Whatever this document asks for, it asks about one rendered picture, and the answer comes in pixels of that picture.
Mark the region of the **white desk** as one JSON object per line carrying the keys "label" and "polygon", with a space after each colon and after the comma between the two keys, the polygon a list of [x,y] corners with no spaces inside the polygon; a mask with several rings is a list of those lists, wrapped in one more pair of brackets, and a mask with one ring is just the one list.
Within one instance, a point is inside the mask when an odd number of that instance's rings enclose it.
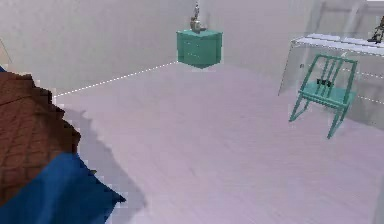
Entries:
{"label": "white desk", "polygon": [[348,117],[384,130],[384,41],[375,44],[316,33],[295,38],[290,42],[278,94],[297,90],[319,53],[358,61],[353,84],[357,96]]}

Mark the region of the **dark microscope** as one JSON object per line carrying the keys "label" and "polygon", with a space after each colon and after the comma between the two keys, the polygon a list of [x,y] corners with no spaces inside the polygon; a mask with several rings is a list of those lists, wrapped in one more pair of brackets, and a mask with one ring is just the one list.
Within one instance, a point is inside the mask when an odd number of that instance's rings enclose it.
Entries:
{"label": "dark microscope", "polygon": [[381,43],[384,37],[384,16],[381,18],[380,24],[375,28],[373,36],[368,39],[368,42],[374,42],[375,44]]}

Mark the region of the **bed with brown blanket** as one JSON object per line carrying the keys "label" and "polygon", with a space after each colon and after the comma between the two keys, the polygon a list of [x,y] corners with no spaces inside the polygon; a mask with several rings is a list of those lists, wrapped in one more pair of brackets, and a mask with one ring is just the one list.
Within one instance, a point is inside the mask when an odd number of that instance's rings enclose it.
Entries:
{"label": "bed with brown blanket", "polygon": [[64,114],[31,75],[0,72],[0,224],[105,224],[125,201],[80,158]]}

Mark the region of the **grey metal statuette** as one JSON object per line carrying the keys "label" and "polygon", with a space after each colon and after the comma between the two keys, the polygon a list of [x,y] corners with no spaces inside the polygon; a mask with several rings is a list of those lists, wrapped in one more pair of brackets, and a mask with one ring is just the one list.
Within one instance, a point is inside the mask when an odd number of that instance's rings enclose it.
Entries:
{"label": "grey metal statuette", "polygon": [[190,19],[190,28],[194,33],[197,33],[197,34],[206,30],[206,27],[204,27],[201,24],[201,21],[199,20],[199,12],[200,12],[199,4],[196,3],[194,8],[194,15]]}

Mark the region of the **teal nightstand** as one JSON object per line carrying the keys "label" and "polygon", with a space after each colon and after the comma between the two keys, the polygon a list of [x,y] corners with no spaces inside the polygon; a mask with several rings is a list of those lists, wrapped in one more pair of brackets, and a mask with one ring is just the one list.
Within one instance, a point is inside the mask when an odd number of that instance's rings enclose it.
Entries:
{"label": "teal nightstand", "polygon": [[177,31],[177,61],[196,68],[207,68],[221,62],[222,32],[206,30]]}

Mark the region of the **teal wooden chair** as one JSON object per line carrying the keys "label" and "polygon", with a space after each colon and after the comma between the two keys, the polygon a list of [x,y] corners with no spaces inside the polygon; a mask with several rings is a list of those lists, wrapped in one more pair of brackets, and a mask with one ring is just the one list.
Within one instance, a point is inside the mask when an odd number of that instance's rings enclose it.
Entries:
{"label": "teal wooden chair", "polygon": [[[345,87],[337,87],[336,79],[343,64],[350,64],[347,84]],[[327,138],[331,139],[337,128],[342,124],[344,118],[355,99],[357,93],[352,90],[358,61],[341,56],[317,54],[301,83],[298,97],[293,107],[289,121],[295,121],[305,112],[311,102],[320,104],[334,110],[334,118]],[[331,87],[318,85],[317,79],[329,80]]]}

